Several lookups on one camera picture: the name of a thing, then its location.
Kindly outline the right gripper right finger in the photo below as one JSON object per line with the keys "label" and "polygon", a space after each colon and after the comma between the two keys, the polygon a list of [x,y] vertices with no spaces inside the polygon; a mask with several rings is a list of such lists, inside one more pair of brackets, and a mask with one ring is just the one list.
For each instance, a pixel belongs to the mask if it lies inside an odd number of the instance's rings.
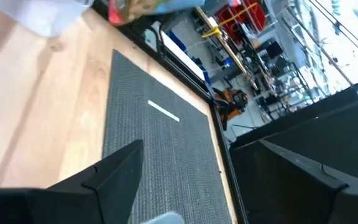
{"label": "right gripper right finger", "polygon": [[249,223],[358,224],[358,178],[268,141],[231,151]]}

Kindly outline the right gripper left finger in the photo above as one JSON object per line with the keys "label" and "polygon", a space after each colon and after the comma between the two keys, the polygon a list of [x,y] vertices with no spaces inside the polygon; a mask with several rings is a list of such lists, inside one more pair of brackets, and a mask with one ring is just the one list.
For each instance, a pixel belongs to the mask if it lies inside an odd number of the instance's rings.
{"label": "right gripper left finger", "polygon": [[144,160],[144,142],[46,189],[0,188],[0,223],[127,223]]}

